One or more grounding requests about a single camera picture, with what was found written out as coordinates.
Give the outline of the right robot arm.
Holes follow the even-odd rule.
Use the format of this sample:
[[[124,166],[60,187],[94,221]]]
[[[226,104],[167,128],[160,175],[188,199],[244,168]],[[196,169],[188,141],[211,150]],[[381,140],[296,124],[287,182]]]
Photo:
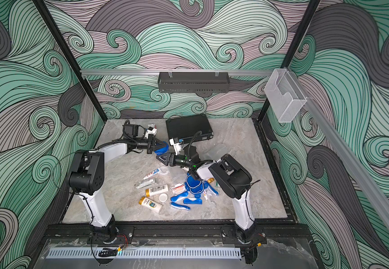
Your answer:
[[[189,210],[186,205],[178,203],[182,198],[189,200],[189,195],[199,200],[206,190],[214,195],[219,193],[209,183],[214,179],[221,190],[232,199],[235,211],[235,236],[242,243],[253,240],[256,222],[250,207],[250,189],[254,184],[250,173],[231,155],[225,154],[218,160],[204,160],[191,158],[186,155],[166,153],[158,155],[157,160],[169,167],[187,168],[184,182],[184,192],[174,196],[171,204],[180,209]]]

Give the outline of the blue-lid container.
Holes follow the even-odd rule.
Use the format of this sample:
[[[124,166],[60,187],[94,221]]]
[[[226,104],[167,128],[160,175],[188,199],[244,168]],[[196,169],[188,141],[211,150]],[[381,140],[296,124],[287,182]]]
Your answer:
[[[156,155],[161,155],[169,151],[169,145],[166,142],[157,142],[154,147],[154,153]]]
[[[209,149],[208,152],[204,154],[204,159],[206,160],[213,160],[218,161],[223,157],[225,154],[229,153],[229,149],[226,145],[223,143],[218,143],[215,146],[213,146],[211,149]]]
[[[159,168],[159,175],[160,176],[169,176],[170,175],[170,170],[168,167],[160,167]]]

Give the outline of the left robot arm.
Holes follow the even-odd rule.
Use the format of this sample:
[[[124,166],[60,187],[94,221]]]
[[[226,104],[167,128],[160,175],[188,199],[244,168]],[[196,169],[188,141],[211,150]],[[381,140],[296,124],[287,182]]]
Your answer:
[[[116,139],[91,150],[74,153],[67,181],[73,192],[80,196],[89,212],[92,234],[105,244],[117,239],[118,229],[101,190],[105,180],[105,164],[134,150],[146,150],[152,154],[166,149],[167,143],[150,134],[142,139]]]

